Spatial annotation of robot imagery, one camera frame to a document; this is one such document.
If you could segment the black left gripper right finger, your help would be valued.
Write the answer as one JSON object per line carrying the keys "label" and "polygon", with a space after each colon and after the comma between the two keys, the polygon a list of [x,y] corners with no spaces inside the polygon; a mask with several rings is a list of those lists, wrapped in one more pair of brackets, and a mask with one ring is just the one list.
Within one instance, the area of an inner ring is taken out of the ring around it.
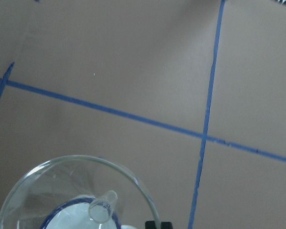
{"label": "black left gripper right finger", "polygon": [[169,222],[169,221],[161,222],[161,229],[173,229],[172,222]]}

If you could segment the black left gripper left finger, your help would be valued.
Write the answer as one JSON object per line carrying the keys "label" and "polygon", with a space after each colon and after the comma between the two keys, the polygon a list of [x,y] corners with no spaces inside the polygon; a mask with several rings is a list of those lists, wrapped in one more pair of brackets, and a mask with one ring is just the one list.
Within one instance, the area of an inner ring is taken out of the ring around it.
{"label": "black left gripper left finger", "polygon": [[155,221],[146,221],[144,226],[145,229],[156,229]]}

